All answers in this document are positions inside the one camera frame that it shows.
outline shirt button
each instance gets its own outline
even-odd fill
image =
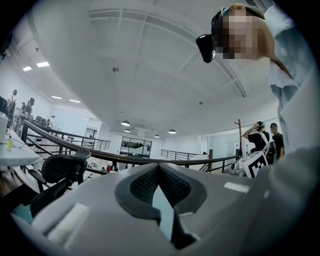
[[[288,53],[287,53],[287,50],[285,48],[281,48],[281,53],[283,56],[287,56]]]

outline white desk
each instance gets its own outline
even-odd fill
[[[11,149],[8,149],[7,142],[9,135],[6,135],[5,144],[0,144],[0,166],[28,166],[43,161],[43,159],[33,152],[27,145],[21,147],[24,143],[18,135],[10,130],[12,141]]]

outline white ceiling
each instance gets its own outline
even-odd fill
[[[123,132],[120,123],[129,120],[132,128],[148,130],[147,137],[167,138],[175,126],[179,135],[199,134],[201,127],[190,131],[184,122],[267,90],[268,60],[239,64],[216,57],[207,64],[195,43],[234,0],[44,2],[32,11],[31,30],[25,20],[14,41],[25,59],[20,65],[48,61],[50,67],[25,77],[48,97],[79,96],[112,130]]]

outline light blue shirt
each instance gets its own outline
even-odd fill
[[[275,55],[289,77],[271,63],[268,85],[279,99],[278,118],[286,153],[319,144],[319,71],[310,47],[293,20],[276,5],[264,14],[275,39]]]

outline hand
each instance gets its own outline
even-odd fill
[[[252,126],[252,128],[257,130],[257,129],[259,128],[259,124],[258,124],[258,123],[255,123],[255,124]]]

